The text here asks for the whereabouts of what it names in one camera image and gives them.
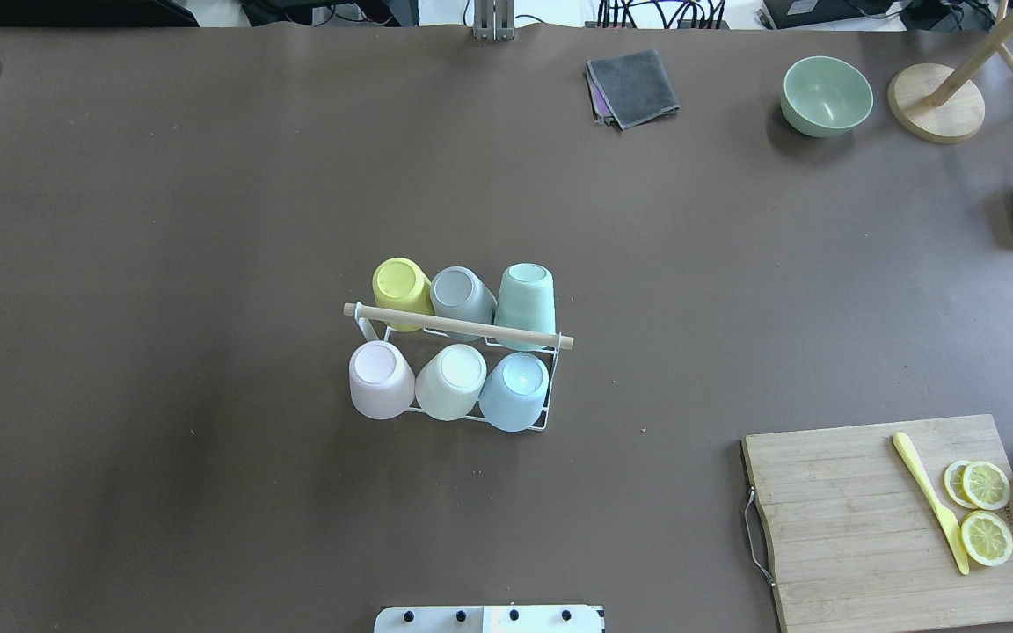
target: wooden pole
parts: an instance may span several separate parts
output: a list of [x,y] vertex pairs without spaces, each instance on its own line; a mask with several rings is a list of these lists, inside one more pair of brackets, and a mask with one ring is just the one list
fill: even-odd
[[358,308],[353,303],[342,305],[342,313],[347,317],[355,316],[355,310],[358,311],[358,316],[361,319],[389,321],[390,323],[408,323],[409,325],[416,325],[418,328],[459,332],[462,335],[493,337],[495,340],[518,340],[542,344],[545,347],[557,347],[558,342],[560,342],[560,348],[573,349],[573,336],[551,335],[546,332],[503,328],[499,327],[499,325],[488,325],[486,323],[445,319],[443,316],[427,316],[427,314],[417,314],[415,312],[375,308],[373,305],[363,305],[362,308]]
[[939,105],[951,99],[952,95],[956,94],[956,90],[959,90],[961,85],[967,83],[971,79],[971,76],[977,74],[977,70],[980,70],[980,67],[996,54],[1001,45],[1006,44],[1012,37],[1013,9],[1008,13],[1006,19],[996,24],[996,27],[988,33],[988,36],[980,43],[980,47],[968,57],[968,60],[960,64],[960,68],[952,71],[952,75],[949,75],[948,79],[945,79],[944,83],[940,84],[940,88],[937,88],[936,92],[929,95],[929,103],[933,104],[934,107],[939,107]]
[[[1008,5],[1008,0],[1000,0],[1000,5],[998,5],[996,15],[996,23],[1001,23],[1006,17],[1006,5]],[[1013,56],[1010,54],[1008,48],[1006,48],[1006,44],[1000,44],[998,49],[1000,50],[1000,57],[1003,58],[1003,62],[1013,71]]]

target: wooden base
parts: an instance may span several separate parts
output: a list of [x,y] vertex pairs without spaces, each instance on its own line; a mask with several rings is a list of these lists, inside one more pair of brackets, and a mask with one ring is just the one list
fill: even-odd
[[984,96],[970,80],[940,105],[929,103],[952,69],[940,64],[917,64],[889,81],[889,108],[906,130],[933,143],[959,143],[984,124]]

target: lemon slice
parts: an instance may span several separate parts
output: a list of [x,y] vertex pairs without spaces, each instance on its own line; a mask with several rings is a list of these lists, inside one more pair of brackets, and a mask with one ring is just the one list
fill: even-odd
[[960,475],[963,495],[980,509],[1000,509],[1010,499],[1010,482],[990,462],[971,462]]
[[1010,529],[996,513],[986,509],[977,509],[963,518],[960,540],[968,556],[982,565],[1001,565],[1013,552]]
[[963,493],[963,484],[960,482],[963,466],[970,463],[967,460],[956,460],[944,469],[944,492],[948,492],[948,498],[956,501],[956,505],[960,505],[961,508],[976,509],[977,505],[968,501],[967,494]]

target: light blue cup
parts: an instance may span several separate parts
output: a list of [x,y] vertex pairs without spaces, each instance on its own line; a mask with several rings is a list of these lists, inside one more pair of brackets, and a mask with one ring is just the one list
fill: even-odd
[[[503,269],[502,284],[498,286],[495,325],[551,335],[557,333],[552,272],[537,263],[516,263]],[[534,351],[543,347],[520,341],[498,342],[519,351]]]
[[780,109],[808,137],[850,132],[873,109],[870,84],[855,67],[835,57],[804,57],[784,73]]
[[[475,272],[463,265],[450,265],[437,272],[437,276],[433,278],[431,299],[438,317],[471,323],[494,322],[495,296],[490,294]],[[448,336],[462,341],[473,341],[479,337],[458,332],[448,332]]]
[[496,429],[520,431],[542,416],[547,391],[550,371],[546,365],[532,353],[516,351],[499,361],[483,381],[479,409]]

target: cup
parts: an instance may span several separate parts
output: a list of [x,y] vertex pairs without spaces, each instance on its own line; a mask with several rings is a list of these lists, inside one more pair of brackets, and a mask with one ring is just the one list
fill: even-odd
[[[537,263],[516,263],[503,269],[498,288],[495,325],[532,332],[557,333],[554,321],[554,275]],[[501,340],[506,347],[534,351],[543,345]]]
[[416,377],[416,403],[438,420],[458,420],[475,408],[486,377],[482,353],[469,344],[450,344]]
[[550,391],[550,373],[538,358],[516,351],[498,362],[483,382],[479,409],[496,429],[520,431],[538,421]]
[[[374,301],[378,308],[433,314],[430,300],[430,279],[424,271],[404,256],[386,259],[374,269]],[[398,332],[411,332],[416,325],[386,322]]]
[[413,370],[393,343],[364,342],[349,357],[349,400],[363,416],[399,416],[413,403],[414,384]]
[[[495,296],[475,276],[475,272],[463,265],[450,265],[437,272],[437,276],[433,278],[430,295],[438,317],[471,323],[494,322]],[[448,336],[463,341],[479,337],[459,332],[448,332]]]

